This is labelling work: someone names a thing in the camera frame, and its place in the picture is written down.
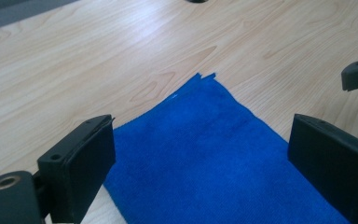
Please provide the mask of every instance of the blue cloth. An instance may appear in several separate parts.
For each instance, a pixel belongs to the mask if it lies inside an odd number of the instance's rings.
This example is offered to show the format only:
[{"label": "blue cloth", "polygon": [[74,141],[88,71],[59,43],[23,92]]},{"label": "blue cloth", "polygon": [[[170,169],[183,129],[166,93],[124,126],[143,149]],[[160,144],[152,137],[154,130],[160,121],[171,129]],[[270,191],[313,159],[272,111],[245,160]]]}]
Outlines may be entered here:
[{"label": "blue cloth", "polygon": [[348,223],[214,75],[195,75],[114,135],[104,185],[129,223]]}]

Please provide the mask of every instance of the wood grain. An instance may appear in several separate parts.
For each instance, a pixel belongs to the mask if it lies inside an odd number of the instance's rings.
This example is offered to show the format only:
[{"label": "wood grain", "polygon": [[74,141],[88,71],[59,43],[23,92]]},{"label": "wood grain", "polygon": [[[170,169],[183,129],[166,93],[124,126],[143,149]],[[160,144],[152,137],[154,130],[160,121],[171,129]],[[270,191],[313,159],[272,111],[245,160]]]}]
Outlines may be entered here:
[{"label": "wood grain", "polygon": [[[83,120],[134,119],[195,73],[217,80],[284,139],[295,113],[358,137],[358,0],[82,0],[0,28],[0,174]],[[123,223],[102,189],[84,223]]]}]

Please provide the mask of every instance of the round metal screw hole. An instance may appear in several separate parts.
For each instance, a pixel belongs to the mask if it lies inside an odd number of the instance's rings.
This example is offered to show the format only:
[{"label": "round metal screw hole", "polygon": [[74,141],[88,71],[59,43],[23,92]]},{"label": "round metal screw hole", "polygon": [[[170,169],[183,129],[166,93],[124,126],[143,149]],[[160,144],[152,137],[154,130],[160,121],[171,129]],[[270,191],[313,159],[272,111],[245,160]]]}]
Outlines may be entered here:
[{"label": "round metal screw hole", "polygon": [[10,175],[2,178],[0,179],[0,189],[8,189],[19,183],[20,180],[21,178],[18,175]]},{"label": "round metal screw hole", "polygon": [[61,156],[58,154],[52,155],[50,158],[54,161],[58,160]]}]

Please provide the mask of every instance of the fabric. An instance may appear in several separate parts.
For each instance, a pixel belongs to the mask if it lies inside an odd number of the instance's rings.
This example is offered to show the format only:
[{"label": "fabric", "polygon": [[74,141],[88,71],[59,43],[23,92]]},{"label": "fabric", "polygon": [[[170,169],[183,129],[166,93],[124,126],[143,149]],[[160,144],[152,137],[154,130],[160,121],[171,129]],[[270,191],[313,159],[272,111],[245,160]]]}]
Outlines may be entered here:
[{"label": "fabric", "polygon": [[104,185],[129,223],[348,223],[214,75],[195,75],[114,135]]}]

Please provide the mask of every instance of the wooden table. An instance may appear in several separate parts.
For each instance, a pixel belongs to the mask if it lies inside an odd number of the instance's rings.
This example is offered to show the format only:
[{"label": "wooden table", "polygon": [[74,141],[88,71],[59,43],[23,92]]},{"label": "wooden table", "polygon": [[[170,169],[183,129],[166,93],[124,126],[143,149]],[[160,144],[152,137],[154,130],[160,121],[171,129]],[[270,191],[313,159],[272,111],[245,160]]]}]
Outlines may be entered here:
[{"label": "wooden table", "polygon": [[[288,140],[293,115],[358,137],[358,0],[81,0],[0,29],[0,175],[102,114],[138,117],[195,73]],[[83,223],[124,222],[105,189]]]}]

